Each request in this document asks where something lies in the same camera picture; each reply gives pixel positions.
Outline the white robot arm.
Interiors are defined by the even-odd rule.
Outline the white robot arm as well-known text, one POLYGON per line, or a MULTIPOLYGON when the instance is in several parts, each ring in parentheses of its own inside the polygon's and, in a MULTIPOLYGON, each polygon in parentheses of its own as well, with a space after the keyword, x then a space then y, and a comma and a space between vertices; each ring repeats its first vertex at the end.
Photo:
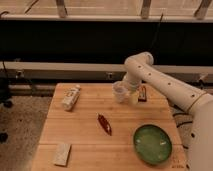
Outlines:
POLYGON ((124 62, 125 87, 135 91, 145 81, 188 114, 193 125, 187 155, 187 171, 213 171, 213 95, 152 67, 149 52, 128 57, 124 62))

